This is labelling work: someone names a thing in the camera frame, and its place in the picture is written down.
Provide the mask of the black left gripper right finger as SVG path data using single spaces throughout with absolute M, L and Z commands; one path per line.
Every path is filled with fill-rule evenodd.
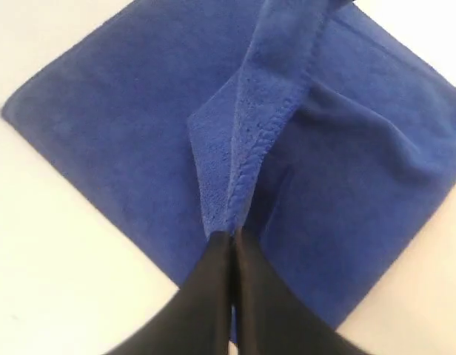
M 364 354 L 288 288 L 256 237 L 235 233 L 236 339 L 239 354 Z

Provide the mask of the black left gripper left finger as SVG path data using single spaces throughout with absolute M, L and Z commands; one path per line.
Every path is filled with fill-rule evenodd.
M 231 237 L 217 231 L 174 297 L 112 355 L 228 354 Z

